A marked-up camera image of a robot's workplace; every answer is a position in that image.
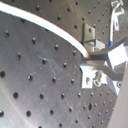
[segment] gray perforated surface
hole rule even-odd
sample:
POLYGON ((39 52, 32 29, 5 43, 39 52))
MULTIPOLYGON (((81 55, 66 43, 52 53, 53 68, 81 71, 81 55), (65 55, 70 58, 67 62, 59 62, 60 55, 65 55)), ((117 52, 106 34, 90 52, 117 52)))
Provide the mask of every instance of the gray perforated surface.
MULTIPOLYGON (((49 20, 79 41, 84 22, 96 25, 96 38, 109 42, 109 0, 2 1, 49 20)), ((125 11, 114 42, 127 36, 126 7, 125 11)), ((0 128, 107 127, 116 95, 107 85, 81 89, 81 54, 74 47, 44 28, 2 12, 0 39, 0 128)))

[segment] white cable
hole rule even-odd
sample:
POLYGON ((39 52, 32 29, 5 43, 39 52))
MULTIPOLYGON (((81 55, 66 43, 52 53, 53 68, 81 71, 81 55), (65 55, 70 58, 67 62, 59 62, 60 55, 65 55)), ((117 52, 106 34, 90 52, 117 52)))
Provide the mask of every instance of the white cable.
POLYGON ((111 25, 110 25, 110 47, 113 45, 113 20, 114 20, 114 13, 115 10, 120 6, 120 3, 118 3, 112 10, 112 15, 111 15, 111 25))
POLYGON ((37 15, 34 15, 30 12, 7 5, 3 2, 0 2, 0 11, 7 13, 7 14, 11 14, 11 15, 19 17, 19 18, 22 18, 22 19, 25 19, 27 21, 30 21, 30 22, 36 24, 36 25, 39 25, 41 27, 48 29, 49 31, 51 31, 51 32, 55 33, 56 35, 60 36, 61 38, 65 39, 71 45, 73 45, 75 48, 77 48, 77 50, 79 50, 80 53, 85 58, 89 57, 87 50, 83 47, 83 45, 79 41, 77 41, 74 37, 72 37, 66 31, 64 31, 61 28, 57 27, 56 25, 50 23, 49 21, 47 21, 37 15))

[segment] mounting hardware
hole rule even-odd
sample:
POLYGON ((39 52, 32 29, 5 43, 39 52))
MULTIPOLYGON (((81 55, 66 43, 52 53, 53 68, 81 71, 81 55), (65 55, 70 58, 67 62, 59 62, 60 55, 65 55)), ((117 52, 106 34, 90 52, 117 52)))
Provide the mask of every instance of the mounting hardware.
POLYGON ((93 77, 92 77, 92 66, 80 65, 82 70, 82 88, 92 88, 93 87, 93 77))
POLYGON ((101 86, 101 77, 102 77, 102 72, 101 71, 97 71, 95 73, 95 78, 93 80, 93 83, 95 86, 100 87, 101 86))
POLYGON ((95 28, 86 23, 83 24, 82 43, 88 52, 94 52, 97 49, 101 50, 105 48, 105 44, 95 39, 95 28))

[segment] metal bracket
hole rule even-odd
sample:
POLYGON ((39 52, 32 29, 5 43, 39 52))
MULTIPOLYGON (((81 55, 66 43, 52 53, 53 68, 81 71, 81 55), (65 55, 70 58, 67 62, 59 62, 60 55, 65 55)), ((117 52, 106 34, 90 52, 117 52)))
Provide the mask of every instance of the metal bracket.
POLYGON ((92 76, 93 67, 85 66, 81 64, 80 68, 82 70, 82 88, 91 89, 93 87, 93 76, 92 76))
POLYGON ((95 52, 95 49, 101 50, 105 48, 105 44, 95 39, 95 29, 84 23, 82 43, 88 52, 95 52))

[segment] perforated metal panel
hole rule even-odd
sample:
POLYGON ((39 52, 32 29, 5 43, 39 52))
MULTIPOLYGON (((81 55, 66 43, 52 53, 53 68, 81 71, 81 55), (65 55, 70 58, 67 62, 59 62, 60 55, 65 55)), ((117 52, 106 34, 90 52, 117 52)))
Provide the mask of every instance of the perforated metal panel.
MULTIPOLYGON (((1 0, 82 40, 84 22, 109 42, 109 0, 1 0)), ((127 2, 120 32, 127 36, 127 2)), ((116 95, 107 85, 81 89, 81 54, 35 24, 0 12, 0 128, 106 128, 116 95)))

